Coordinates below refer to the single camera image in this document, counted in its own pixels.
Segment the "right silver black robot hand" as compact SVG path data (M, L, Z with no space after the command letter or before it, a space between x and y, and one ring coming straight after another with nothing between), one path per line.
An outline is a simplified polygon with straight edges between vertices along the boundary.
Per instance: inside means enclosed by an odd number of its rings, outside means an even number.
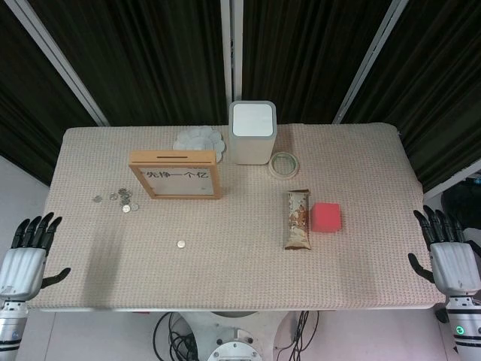
M480 275L476 258L480 246L467 240L457 218L425 205L415 210L429 254L431 269L423 268L416 255L407 255L414 272L434 284L445 296L473 296L480 291Z

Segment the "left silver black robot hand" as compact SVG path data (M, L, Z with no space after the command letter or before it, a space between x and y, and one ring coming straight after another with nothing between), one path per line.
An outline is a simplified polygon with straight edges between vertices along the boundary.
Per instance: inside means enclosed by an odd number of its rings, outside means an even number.
M50 212L33 220L25 219L17 227L1 266L3 302L30 301L42 289L63 281L70 274L71 269L64 268L57 275L44 275L47 257L61 222L61 217Z

